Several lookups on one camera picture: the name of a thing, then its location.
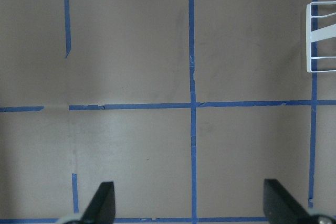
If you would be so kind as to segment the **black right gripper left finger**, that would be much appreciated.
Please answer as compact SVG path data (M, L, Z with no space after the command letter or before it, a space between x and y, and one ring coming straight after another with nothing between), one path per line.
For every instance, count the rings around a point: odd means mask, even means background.
M114 182L102 182L81 216L81 223L114 223Z

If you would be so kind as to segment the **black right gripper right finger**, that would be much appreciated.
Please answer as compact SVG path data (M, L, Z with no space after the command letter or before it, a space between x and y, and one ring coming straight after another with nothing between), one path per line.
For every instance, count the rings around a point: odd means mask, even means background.
M263 211L269 223L315 223L310 215L276 179L265 179Z

